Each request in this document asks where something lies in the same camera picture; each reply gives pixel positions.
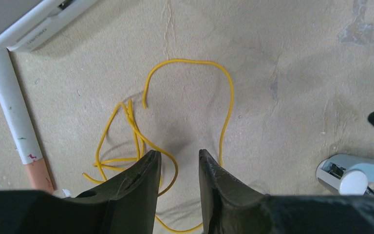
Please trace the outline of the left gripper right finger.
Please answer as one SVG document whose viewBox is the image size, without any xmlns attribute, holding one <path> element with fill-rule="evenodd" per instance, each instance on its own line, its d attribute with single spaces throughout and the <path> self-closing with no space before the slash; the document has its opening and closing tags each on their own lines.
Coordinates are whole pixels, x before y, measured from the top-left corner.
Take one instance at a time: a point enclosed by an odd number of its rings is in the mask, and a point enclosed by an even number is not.
<svg viewBox="0 0 374 234">
<path fill-rule="evenodd" d="M 265 195 L 199 151 L 199 182 L 206 234 L 374 234 L 374 198 L 337 195 Z"/>
</svg>

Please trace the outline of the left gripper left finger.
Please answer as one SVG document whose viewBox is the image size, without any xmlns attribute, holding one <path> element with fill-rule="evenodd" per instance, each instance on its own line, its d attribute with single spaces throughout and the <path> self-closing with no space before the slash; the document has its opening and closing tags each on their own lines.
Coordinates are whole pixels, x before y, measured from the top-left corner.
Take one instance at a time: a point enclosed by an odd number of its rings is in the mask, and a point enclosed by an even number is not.
<svg viewBox="0 0 374 234">
<path fill-rule="evenodd" d="M 76 197 L 0 191 L 0 234 L 150 234 L 161 175 L 151 150 L 124 172 Z"/>
</svg>

